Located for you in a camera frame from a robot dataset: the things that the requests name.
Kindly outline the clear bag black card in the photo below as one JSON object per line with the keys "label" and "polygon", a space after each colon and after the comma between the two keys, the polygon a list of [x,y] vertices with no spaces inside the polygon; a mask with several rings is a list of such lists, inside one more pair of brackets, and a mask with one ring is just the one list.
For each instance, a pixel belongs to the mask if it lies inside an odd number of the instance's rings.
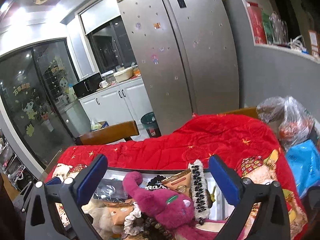
{"label": "clear bag black card", "polygon": [[102,179],[93,193],[94,199],[107,202],[125,202],[128,199],[123,182],[116,179]]}

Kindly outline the furry black hair claw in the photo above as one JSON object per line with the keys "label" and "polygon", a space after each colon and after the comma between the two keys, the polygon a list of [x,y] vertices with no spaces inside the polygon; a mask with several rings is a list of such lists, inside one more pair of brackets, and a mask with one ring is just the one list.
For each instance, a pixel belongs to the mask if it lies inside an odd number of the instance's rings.
{"label": "furry black hair claw", "polygon": [[208,219],[212,200],[208,191],[208,185],[204,176],[203,163],[197,159],[188,165],[191,170],[191,196],[194,205],[195,219],[200,222]]}

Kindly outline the white black lace scrunchie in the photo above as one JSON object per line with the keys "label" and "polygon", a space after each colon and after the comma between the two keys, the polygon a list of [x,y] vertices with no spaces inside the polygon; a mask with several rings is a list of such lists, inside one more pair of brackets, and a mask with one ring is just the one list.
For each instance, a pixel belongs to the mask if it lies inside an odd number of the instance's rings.
{"label": "white black lace scrunchie", "polygon": [[124,233],[130,236],[136,236],[143,231],[142,226],[134,225],[137,219],[142,218],[142,212],[136,202],[133,203],[133,211],[125,217]]}

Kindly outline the triangular orange snack pack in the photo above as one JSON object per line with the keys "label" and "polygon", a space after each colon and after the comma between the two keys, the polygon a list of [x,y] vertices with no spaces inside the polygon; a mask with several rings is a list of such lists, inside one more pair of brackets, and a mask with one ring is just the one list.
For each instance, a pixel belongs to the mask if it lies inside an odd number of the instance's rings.
{"label": "triangular orange snack pack", "polygon": [[162,180],[161,183],[167,188],[189,197],[191,187],[191,170],[187,169],[183,172],[175,174]]}

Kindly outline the red bear print blanket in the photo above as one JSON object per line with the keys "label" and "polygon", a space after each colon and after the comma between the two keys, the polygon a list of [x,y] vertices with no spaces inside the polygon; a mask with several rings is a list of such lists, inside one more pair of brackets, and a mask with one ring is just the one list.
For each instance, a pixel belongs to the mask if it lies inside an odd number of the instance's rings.
{"label": "red bear print blanket", "polygon": [[130,170],[185,170],[195,160],[208,167],[218,155],[240,177],[254,183],[278,181],[284,192],[292,239],[307,230],[307,215],[295,179],[272,129],[245,115],[196,115],[169,135],[110,145],[71,146],[63,152],[49,176],[65,176],[78,165],[88,165],[104,154],[110,167]]}

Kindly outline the blue plastic bag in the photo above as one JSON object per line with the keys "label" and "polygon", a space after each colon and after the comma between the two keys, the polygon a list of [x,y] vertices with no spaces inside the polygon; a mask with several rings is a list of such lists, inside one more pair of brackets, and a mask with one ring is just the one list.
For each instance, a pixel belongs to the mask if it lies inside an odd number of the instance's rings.
{"label": "blue plastic bag", "polygon": [[312,186],[319,186],[319,151],[312,140],[292,146],[285,158],[291,168],[299,198]]}

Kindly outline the black storage box tray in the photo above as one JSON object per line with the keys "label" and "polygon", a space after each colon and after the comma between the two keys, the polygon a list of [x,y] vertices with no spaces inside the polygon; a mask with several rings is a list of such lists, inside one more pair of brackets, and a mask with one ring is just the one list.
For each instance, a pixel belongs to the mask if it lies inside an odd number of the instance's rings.
{"label": "black storage box tray", "polygon": [[[162,176],[156,176],[155,178],[150,180],[148,185],[143,189],[150,191],[154,191],[157,189],[169,189],[161,183],[161,181],[164,179],[166,178]],[[111,213],[114,225],[124,226],[125,217],[133,211],[133,203],[136,201],[130,195],[128,196],[129,200],[123,203],[107,203],[103,200]],[[199,223],[201,225],[204,224],[204,220],[200,221]],[[123,230],[123,233],[121,235],[124,237],[124,239],[175,239],[171,233],[169,233],[161,226],[159,222],[153,222],[150,217],[148,217],[144,213],[142,213],[142,218],[135,221],[134,225],[142,226],[143,231],[136,236],[130,236],[126,235]]]}

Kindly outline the pink plush bear toy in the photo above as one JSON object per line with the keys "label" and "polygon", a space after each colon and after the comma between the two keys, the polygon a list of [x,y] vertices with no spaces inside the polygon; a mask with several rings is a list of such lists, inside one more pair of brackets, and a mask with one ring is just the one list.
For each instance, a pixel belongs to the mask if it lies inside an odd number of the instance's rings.
{"label": "pink plush bear toy", "polygon": [[200,224],[195,219],[194,205],[191,198],[170,189],[154,191],[143,189],[142,174],[133,171],[124,177],[124,190],[153,222],[159,222],[175,239],[214,239],[225,220],[205,219]]}

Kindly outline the clear plastic food bag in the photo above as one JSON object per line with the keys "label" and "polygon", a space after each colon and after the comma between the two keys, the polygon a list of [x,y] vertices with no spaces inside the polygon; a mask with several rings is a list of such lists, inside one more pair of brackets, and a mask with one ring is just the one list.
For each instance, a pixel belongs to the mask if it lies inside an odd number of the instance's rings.
{"label": "clear plastic food bag", "polygon": [[275,96],[256,107],[258,118],[269,124],[278,122],[277,136],[285,150],[308,140],[315,125],[313,116],[292,96]]}

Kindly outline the black microwave oven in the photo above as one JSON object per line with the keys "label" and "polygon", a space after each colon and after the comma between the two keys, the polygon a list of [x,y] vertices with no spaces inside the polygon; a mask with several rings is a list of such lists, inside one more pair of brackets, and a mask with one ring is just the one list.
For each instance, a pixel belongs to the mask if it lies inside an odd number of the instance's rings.
{"label": "black microwave oven", "polygon": [[93,94],[100,88],[100,83],[103,81],[100,73],[95,73],[73,85],[73,90],[78,99]]}

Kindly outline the white kitchen cabinet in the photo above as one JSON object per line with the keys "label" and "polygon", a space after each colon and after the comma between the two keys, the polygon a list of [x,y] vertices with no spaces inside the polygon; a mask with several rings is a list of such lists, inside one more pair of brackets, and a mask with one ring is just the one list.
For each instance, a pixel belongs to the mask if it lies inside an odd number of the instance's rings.
{"label": "white kitchen cabinet", "polygon": [[153,111],[141,77],[100,89],[81,98],[80,103],[89,120],[109,125],[134,120],[142,128],[141,117]]}

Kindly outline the dark green trash bin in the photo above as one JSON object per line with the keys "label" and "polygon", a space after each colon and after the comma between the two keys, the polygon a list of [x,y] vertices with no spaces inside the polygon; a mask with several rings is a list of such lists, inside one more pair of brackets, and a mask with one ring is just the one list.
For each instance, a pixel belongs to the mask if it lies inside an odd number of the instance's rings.
{"label": "dark green trash bin", "polygon": [[156,117],[153,112],[146,113],[141,117],[140,122],[146,129],[150,138],[157,138],[161,136],[159,126],[157,124]]}

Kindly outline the silver double door refrigerator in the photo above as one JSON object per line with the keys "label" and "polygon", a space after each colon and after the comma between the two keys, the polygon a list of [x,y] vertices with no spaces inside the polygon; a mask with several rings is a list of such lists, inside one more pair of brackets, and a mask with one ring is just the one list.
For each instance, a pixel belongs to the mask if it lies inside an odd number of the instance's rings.
{"label": "silver double door refrigerator", "polygon": [[122,0],[118,4],[162,134],[193,114],[239,107],[239,72],[222,0]]}

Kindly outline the red gift box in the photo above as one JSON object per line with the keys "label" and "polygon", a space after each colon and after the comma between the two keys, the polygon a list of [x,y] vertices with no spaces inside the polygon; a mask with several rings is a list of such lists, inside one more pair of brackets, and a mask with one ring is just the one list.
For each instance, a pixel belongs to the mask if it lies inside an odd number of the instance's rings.
{"label": "red gift box", "polygon": [[251,21],[254,41],[256,44],[267,44],[266,35],[263,26],[262,9],[257,3],[246,2],[248,15]]}

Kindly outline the white wall shelf unit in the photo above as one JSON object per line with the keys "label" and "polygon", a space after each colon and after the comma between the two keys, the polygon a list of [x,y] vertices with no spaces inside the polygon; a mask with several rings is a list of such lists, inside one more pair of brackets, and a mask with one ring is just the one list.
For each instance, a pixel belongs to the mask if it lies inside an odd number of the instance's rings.
{"label": "white wall shelf unit", "polygon": [[302,0],[242,0],[251,21],[246,2],[257,3],[262,9],[263,26],[267,44],[256,44],[277,51],[300,56],[319,64],[319,31],[315,29],[315,19]]}

